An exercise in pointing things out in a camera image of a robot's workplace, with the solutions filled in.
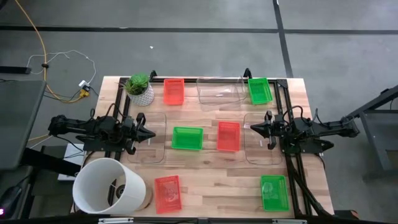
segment black bracket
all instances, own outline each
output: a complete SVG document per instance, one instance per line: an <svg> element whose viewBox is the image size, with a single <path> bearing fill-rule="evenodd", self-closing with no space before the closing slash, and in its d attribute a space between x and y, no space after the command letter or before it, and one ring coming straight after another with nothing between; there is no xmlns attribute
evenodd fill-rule
<svg viewBox="0 0 398 224"><path fill-rule="evenodd" d="M157 76L156 71L155 71L155 70L152 70L152 71L150 72L150 75L149 75L149 82L152 82L153 79L154 79L154 77L156 77L156 76Z"/></svg>
<svg viewBox="0 0 398 224"><path fill-rule="evenodd" d="M244 70L244 74L243 74L243 78L253 78L253 76L251 75L250 69L246 68Z"/></svg>
<svg viewBox="0 0 398 224"><path fill-rule="evenodd" d="M276 82L283 88L287 88L287 80L286 79L277 79Z"/></svg>

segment yellow cable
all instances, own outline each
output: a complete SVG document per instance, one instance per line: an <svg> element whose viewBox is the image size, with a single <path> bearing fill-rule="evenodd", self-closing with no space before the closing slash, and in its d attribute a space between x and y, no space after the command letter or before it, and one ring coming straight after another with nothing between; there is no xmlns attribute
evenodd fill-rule
<svg viewBox="0 0 398 224"><path fill-rule="evenodd" d="M26 19L30 22L30 24L32 25L33 29L36 31L37 36L40 39L40 43L42 44L42 48L43 48L43 53L44 53L44 64L47 64L47 53L45 51L45 46L44 46L44 42L42 39L42 36L40 35L39 31L37 30L35 24L32 22L32 19L30 19L29 15L25 12L24 8L19 4L18 0L15 0L15 2L17 3L17 5L19 6L19 9L21 9L21 11L25 14ZM44 81L47 81L47 69L44 68ZM75 103L79 100L81 100L83 97L79 96L79 98L72 100L72 101L67 101L67 100L63 100L61 98L59 98L49 87L49 85L47 85L47 89L51 92L51 94L56 97L58 100L60 100L62 103Z"/></svg>
<svg viewBox="0 0 398 224"><path fill-rule="evenodd" d="M36 139L41 139L41 138L44 138L44 137L46 137L46 136L48 136L48 134L44 134L44 135L39 136L39 137L36 137L36 138L31 138L31 139L29 139L28 141L33 141L33 140L36 140Z"/></svg>

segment white cable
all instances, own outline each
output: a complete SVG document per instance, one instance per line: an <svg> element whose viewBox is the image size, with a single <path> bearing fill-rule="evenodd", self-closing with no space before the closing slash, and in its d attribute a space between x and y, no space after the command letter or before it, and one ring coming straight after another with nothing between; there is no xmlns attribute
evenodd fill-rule
<svg viewBox="0 0 398 224"><path fill-rule="evenodd" d="M79 51L77 51L77 50L69 50L69 51L67 51L67 52L47 53L46 55L50 55L50 54L51 54L51 55L55 55L55 56L52 57L50 60L48 60L47 63L51 62L56 56L58 56L58 55L60 55L60 54L63 54L67 59L70 59L70 57L68 57L67 54L69 54L69 53L71 53L71 52L78 53L78 54L84 56L87 60L89 60L89 61L91 61L91 62L93 63L94 75L93 75L92 78L88 81L88 84L90 84L90 83L93 81L95 75L97 74L97 69L95 68L95 62L94 62L92 59L88 58L87 55L85 55L85 54L83 54L83 53L81 53L81 52L79 52ZM29 66L30 60L32 59L32 57L44 57L44 55L31 55L31 56L29 57L28 61L27 61L26 67ZM39 73L34 73L34 72L31 72L31 73L32 73L32 74L35 74L35 75L39 75L39 74L41 74L43 71L44 71L44 68L43 68Z"/></svg>
<svg viewBox="0 0 398 224"><path fill-rule="evenodd" d="M39 144L42 144L44 141L49 140L51 137L52 137L52 136L47 137L47 138L45 138L44 140L39 141L38 143L36 143L35 145L33 145L32 147L29 147L29 148L33 149L34 147L38 146Z"/></svg>

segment gray floor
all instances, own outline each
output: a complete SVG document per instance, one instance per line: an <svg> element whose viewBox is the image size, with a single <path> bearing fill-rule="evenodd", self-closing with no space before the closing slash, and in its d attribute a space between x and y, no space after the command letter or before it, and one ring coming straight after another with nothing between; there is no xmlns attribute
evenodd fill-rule
<svg viewBox="0 0 398 224"><path fill-rule="evenodd" d="M21 0L41 26L262 28L275 29L272 0ZM280 0L286 29L398 29L395 0ZM13 1L0 11L0 24L28 25ZM48 52L79 50L96 63L93 87L105 75L157 70L159 75L238 76L246 67L255 77L286 77L278 34L42 32ZM286 41L293 75L304 78L312 111L336 120L398 83L398 35L295 35ZM25 66L42 49L34 32L0 31L0 65ZM34 71L41 61L32 61ZM48 83L71 95L93 73L91 63L72 55L51 62ZM0 75L38 80L41 75ZM32 136L46 133L58 114L86 119L96 97L66 105L44 98ZM392 105L398 108L396 101ZM364 183L377 166L362 133L355 139L329 138L326 174L335 209L353 209L361 218L398 222L398 187L385 181ZM51 139L48 145L64 142Z"/></svg>

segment green basket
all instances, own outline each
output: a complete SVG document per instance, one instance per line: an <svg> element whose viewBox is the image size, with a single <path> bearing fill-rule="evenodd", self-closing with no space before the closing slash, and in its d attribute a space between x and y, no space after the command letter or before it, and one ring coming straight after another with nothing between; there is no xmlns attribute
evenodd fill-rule
<svg viewBox="0 0 398 224"><path fill-rule="evenodd" d="M267 78L250 78L248 83L252 104L257 105L272 101L272 94Z"/></svg>
<svg viewBox="0 0 398 224"><path fill-rule="evenodd" d="M201 150L203 143L203 128L174 127L172 148Z"/></svg>
<svg viewBox="0 0 398 224"><path fill-rule="evenodd" d="M262 206L265 211L289 211L286 179L283 175L262 175L261 196Z"/></svg>

